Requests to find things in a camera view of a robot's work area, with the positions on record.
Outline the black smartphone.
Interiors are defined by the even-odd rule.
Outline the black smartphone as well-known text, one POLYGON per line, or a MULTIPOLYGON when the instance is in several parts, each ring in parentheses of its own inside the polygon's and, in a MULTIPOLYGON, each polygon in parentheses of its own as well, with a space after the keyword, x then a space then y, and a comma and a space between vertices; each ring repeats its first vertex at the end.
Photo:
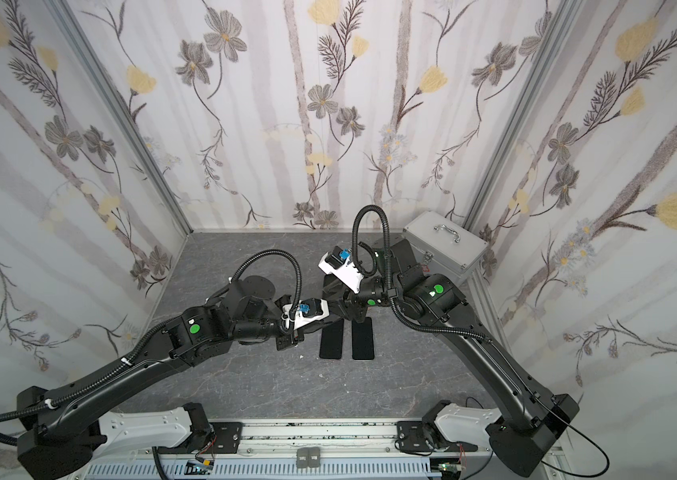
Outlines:
POLYGON ((370 317, 352 323, 352 356, 354 360, 370 361, 376 357, 374 324, 370 317))

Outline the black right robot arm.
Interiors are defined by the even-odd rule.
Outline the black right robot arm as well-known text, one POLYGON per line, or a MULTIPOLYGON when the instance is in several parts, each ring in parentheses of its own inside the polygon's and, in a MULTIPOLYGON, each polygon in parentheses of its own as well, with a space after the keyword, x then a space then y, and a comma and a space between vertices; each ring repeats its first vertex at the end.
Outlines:
POLYGON ((494 399, 493 409, 439 402, 422 419, 421 446, 408 446, 410 438, 404 436, 400 452, 421 455, 452 444, 484 447, 524 478, 547 463, 547 454, 572 429, 578 402, 554 394, 526 372, 480 322, 456 282, 426 274, 410 242, 393 240, 382 207, 363 207, 353 222, 351 247, 326 254, 320 267, 326 274, 324 294, 338 318, 361 324, 369 309, 390 309, 406 328, 446 343, 494 399))

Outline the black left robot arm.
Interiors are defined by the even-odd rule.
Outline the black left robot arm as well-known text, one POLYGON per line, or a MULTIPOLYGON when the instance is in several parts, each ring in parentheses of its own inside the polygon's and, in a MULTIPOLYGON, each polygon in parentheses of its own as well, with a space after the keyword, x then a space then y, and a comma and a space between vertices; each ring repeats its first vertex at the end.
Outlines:
POLYGON ((278 349, 288 348, 304 338, 300 328, 326 314, 326 301, 302 298, 302 270, 292 254, 258 252, 204 304, 150 328, 117 360, 55 390, 24 390, 16 398, 16 410, 0 414, 0 443, 16 448, 18 461, 32 478, 63 478, 114 441, 102 418, 122 402, 225 354, 234 342, 272 339, 278 349), (294 294, 276 297, 270 280, 242 275, 266 256, 282 257, 294 267, 294 294))

